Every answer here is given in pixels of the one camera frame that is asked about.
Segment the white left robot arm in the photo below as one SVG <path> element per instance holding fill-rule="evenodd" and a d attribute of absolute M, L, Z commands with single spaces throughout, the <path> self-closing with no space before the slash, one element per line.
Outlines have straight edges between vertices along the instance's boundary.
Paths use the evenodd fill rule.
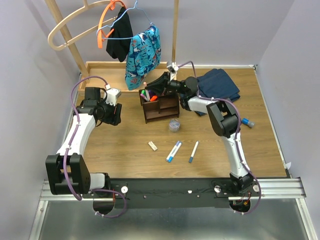
<path fill-rule="evenodd" d="M 77 200 L 93 190 L 99 197 L 110 194 L 111 185 L 106 174 L 90 173 L 84 152 L 93 129 L 104 123 L 121 123 L 122 104 L 117 100 L 121 90 L 106 85 L 104 88 L 87 87 L 84 99 L 74 107 L 71 128 L 62 146 L 45 160 L 45 167 L 53 195 L 72 194 Z"/>

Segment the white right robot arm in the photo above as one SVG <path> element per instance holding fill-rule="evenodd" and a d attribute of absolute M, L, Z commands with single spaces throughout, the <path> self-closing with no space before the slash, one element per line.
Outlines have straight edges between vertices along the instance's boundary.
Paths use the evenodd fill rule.
<path fill-rule="evenodd" d="M 242 148 L 240 113 L 230 100 L 202 97 L 199 93 L 198 80 L 195 77 L 190 76 L 178 81 L 171 79 L 169 72 L 164 72 L 158 79 L 145 83 L 144 88 L 158 96 L 176 93 L 179 95 L 183 109 L 207 114 L 213 131 L 221 137 L 227 152 L 231 193 L 241 196 L 255 185 L 257 192 L 261 193 L 261 185 L 250 170 Z"/>

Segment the white marker magenta cap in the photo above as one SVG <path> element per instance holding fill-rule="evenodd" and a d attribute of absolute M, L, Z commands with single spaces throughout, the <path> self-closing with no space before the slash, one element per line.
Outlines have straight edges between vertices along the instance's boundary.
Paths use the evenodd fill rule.
<path fill-rule="evenodd" d="M 149 102 L 147 97 L 146 97 L 146 92 L 145 90 L 142 90 L 141 93 L 140 93 L 140 96 L 146 101 L 146 102 Z"/>

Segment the clear paper clip jar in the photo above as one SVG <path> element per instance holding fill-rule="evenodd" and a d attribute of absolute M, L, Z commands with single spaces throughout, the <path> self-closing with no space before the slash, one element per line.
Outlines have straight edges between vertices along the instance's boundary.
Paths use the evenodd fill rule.
<path fill-rule="evenodd" d="M 177 118 L 171 119 L 169 122 L 169 130 L 173 133 L 178 132 L 180 130 L 180 121 Z"/>

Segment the grey blue glue stick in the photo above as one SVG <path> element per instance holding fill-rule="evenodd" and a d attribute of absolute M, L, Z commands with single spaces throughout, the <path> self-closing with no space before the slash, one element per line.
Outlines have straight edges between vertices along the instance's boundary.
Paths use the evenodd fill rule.
<path fill-rule="evenodd" d="M 243 119 L 241 120 L 241 122 L 242 122 L 243 125 L 246 125 L 246 126 L 248 126 L 249 128 L 253 128 L 253 127 L 255 126 L 255 123 L 252 122 L 252 121 L 250 121 L 250 120 L 247 119 L 247 118 L 243 118 Z"/>

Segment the black highlighter purple cap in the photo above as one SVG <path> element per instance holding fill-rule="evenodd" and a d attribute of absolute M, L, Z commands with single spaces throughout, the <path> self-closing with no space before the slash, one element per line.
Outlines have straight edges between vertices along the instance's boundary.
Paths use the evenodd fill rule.
<path fill-rule="evenodd" d="M 150 101 L 150 94 L 149 94 L 149 91 L 148 90 L 145 90 L 145 94 L 146 94 L 146 98 L 148 101 Z"/>

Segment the black highlighter orange cap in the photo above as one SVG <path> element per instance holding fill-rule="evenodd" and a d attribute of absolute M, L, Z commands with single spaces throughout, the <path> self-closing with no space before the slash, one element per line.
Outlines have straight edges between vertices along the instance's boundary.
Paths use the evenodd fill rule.
<path fill-rule="evenodd" d="M 151 98 L 150 98 L 150 102 L 154 102 L 154 101 L 156 101 L 158 99 L 158 97 L 156 96 L 156 95 L 154 95 L 154 96 L 152 96 Z"/>

